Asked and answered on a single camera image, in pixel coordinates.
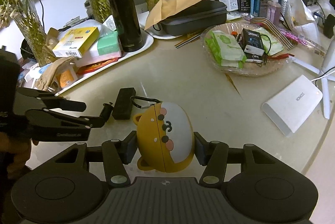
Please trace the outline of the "brown paper envelope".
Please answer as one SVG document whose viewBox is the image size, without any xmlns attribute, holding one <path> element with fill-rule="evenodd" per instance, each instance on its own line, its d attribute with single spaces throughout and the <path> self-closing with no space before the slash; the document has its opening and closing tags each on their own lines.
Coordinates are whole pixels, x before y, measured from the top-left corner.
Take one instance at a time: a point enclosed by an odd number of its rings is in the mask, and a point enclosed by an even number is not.
<svg viewBox="0 0 335 224">
<path fill-rule="evenodd" d="M 144 30 L 149 29 L 160 21 L 167 19 L 170 16 L 174 16 L 200 1 L 202 0 L 159 0 L 150 11 L 145 22 Z"/>
</svg>

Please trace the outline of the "white phone gimbal tripod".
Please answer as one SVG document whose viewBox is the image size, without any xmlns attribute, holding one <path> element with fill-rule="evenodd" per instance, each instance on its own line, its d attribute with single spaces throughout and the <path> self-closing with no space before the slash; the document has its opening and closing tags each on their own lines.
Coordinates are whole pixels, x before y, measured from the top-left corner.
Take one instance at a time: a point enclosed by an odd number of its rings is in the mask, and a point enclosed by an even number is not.
<svg viewBox="0 0 335 224">
<path fill-rule="evenodd" d="M 294 63 L 306 68 L 307 70 L 317 74 L 317 78 L 313 79 L 312 82 L 315 84 L 318 80 L 321 80 L 321 90 L 322 90 L 322 104 L 323 104 L 323 114 L 328 120 L 330 119 L 330 97 L 329 97 L 329 87 L 328 81 L 334 82 L 334 37 L 332 38 L 330 45 L 326 51 L 325 57 L 323 59 L 320 69 L 303 62 L 297 58 L 292 59 Z"/>
</svg>

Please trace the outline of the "glass vase with stems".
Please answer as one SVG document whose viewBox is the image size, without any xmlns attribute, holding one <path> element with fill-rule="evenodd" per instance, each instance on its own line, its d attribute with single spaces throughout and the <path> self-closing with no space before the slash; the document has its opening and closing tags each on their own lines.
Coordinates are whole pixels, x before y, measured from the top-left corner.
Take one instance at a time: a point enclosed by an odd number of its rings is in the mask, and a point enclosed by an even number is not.
<svg viewBox="0 0 335 224">
<path fill-rule="evenodd" d="M 10 17 L 18 26 L 40 67 L 56 60 L 46 46 L 46 33 L 33 0 L 10 0 Z"/>
</svg>

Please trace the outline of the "yellow dog earbud case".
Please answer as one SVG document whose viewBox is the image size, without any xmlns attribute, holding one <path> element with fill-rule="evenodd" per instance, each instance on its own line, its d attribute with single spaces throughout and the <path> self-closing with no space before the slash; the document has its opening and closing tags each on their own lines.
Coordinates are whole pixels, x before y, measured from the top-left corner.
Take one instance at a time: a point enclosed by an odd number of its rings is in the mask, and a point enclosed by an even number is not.
<svg viewBox="0 0 335 224">
<path fill-rule="evenodd" d="M 192 162 L 195 137 L 187 113 L 172 102 L 159 102 L 133 117 L 142 171 L 175 173 Z"/>
</svg>

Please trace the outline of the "white serving tray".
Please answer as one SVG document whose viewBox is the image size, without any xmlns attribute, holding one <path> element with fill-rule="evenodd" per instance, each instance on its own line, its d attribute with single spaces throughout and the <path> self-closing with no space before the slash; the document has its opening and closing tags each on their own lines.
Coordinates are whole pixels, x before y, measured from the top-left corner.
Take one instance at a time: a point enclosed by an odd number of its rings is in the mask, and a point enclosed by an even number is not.
<svg viewBox="0 0 335 224">
<path fill-rule="evenodd" d="M 116 59 L 113 59 L 113 60 L 106 60 L 104 62 L 99 62 L 98 65 L 96 68 L 94 68 L 93 71 L 89 71 L 87 73 L 84 73 L 82 75 L 79 75 L 78 76 L 78 79 L 72 83 L 70 86 L 68 87 L 65 87 L 63 88 L 62 90 L 58 91 L 55 95 L 56 96 L 60 96 L 62 93 L 72 89 L 73 87 L 75 87 L 76 85 L 79 85 L 80 83 L 82 83 L 83 81 L 89 79 L 90 77 L 102 72 L 103 70 L 106 70 L 114 65 L 117 65 L 118 63 L 122 62 L 122 61 L 125 61 L 127 59 L 129 59 L 130 57 L 133 57 L 133 56 L 136 56 L 137 54 L 140 54 L 146 50 L 148 50 L 154 43 L 155 39 L 149 34 L 147 33 L 146 31 L 142 30 L 141 31 L 141 35 L 142 35 L 142 38 L 144 40 L 144 46 L 135 51 L 135 52 L 131 52 L 131 53 L 124 53 L 120 58 L 118 58 L 117 60 Z"/>
</svg>

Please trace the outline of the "black thermos bottle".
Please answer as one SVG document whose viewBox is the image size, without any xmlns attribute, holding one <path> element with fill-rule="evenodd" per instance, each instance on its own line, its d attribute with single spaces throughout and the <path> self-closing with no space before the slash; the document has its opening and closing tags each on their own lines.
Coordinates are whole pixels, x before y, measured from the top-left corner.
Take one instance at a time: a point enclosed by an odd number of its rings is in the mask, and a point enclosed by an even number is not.
<svg viewBox="0 0 335 224">
<path fill-rule="evenodd" d="M 144 46 L 134 0 L 109 0 L 117 34 L 124 52 Z"/>
</svg>

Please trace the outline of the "yellow white box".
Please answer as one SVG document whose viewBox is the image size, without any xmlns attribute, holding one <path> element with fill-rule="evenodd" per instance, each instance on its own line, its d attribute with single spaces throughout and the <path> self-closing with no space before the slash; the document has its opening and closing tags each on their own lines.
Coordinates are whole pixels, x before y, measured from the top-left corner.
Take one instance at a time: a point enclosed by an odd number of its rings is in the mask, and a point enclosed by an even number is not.
<svg viewBox="0 0 335 224">
<path fill-rule="evenodd" d="M 97 27 L 71 29 L 59 40 L 52 52 L 58 58 L 70 56 L 82 58 L 98 38 Z"/>
</svg>

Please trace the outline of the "small black cylinder plug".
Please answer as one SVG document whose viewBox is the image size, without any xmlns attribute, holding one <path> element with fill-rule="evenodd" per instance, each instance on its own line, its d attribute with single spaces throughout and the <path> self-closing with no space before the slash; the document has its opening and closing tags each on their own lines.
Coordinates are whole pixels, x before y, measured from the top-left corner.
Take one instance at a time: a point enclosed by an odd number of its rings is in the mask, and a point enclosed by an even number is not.
<svg viewBox="0 0 335 224">
<path fill-rule="evenodd" d="M 103 109 L 99 115 L 99 117 L 102 119 L 102 121 L 104 123 L 106 123 L 113 111 L 113 103 L 112 102 L 108 102 L 108 103 L 103 103 Z"/>
</svg>

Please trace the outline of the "green tissue pack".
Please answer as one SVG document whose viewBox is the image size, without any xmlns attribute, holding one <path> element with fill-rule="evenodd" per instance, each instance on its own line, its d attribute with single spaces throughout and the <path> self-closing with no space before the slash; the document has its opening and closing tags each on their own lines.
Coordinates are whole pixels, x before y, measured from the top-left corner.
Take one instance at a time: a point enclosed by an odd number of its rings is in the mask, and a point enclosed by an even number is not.
<svg viewBox="0 0 335 224">
<path fill-rule="evenodd" d="M 106 36 L 100 37 L 89 49 L 92 57 L 101 57 L 105 55 L 121 56 L 120 42 L 117 32 L 111 32 Z"/>
</svg>

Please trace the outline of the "glass snack dish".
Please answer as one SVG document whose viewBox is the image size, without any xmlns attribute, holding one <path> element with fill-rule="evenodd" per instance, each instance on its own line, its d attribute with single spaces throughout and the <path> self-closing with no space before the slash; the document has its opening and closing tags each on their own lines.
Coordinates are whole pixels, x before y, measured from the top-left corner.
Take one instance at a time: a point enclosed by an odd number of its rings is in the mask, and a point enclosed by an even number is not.
<svg viewBox="0 0 335 224">
<path fill-rule="evenodd" d="M 275 28 L 227 23 L 208 28 L 201 38 L 210 62 L 225 74 L 264 76 L 281 69 L 294 57 L 285 49 Z"/>
</svg>

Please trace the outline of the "black zip case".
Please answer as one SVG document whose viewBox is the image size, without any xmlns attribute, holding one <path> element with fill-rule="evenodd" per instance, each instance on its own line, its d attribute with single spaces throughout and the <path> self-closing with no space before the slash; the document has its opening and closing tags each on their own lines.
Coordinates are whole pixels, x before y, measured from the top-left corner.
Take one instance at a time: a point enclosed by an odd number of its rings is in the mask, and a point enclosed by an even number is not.
<svg viewBox="0 0 335 224">
<path fill-rule="evenodd" d="M 202 31 L 210 26 L 225 24 L 227 6 L 214 0 L 202 0 L 187 9 L 170 16 L 157 25 L 168 35 L 181 36 Z"/>
</svg>

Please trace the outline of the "white power bank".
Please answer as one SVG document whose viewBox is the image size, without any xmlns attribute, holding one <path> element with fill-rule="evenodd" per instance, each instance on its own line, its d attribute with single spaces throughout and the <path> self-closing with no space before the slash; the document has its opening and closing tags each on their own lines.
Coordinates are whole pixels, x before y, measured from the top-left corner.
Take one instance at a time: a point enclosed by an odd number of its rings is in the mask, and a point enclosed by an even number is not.
<svg viewBox="0 0 335 224">
<path fill-rule="evenodd" d="M 311 115 L 322 99 L 322 92 L 304 75 L 263 103 L 261 110 L 285 137 L 290 137 Z"/>
</svg>

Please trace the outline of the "tan drawstring pouch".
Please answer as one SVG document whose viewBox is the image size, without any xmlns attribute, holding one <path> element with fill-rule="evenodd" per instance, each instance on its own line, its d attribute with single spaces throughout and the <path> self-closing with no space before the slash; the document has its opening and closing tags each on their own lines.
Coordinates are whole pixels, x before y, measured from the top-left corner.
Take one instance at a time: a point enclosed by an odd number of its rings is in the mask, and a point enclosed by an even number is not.
<svg viewBox="0 0 335 224">
<path fill-rule="evenodd" d="M 74 56 L 63 57 L 49 64 L 40 78 L 35 82 L 34 88 L 41 91 L 48 91 L 53 83 L 57 70 L 63 65 L 69 65 L 72 60 L 74 60 Z"/>
</svg>

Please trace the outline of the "small black rectangular box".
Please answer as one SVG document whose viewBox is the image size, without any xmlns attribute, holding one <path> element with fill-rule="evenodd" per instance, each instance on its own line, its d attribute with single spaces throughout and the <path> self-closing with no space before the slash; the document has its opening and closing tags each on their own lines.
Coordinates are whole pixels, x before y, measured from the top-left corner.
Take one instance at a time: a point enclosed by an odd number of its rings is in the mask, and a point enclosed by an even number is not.
<svg viewBox="0 0 335 224">
<path fill-rule="evenodd" d="M 136 95 L 133 87 L 121 88 L 116 98 L 116 102 L 112 111 L 115 120 L 129 120 L 132 112 L 131 97 Z"/>
</svg>

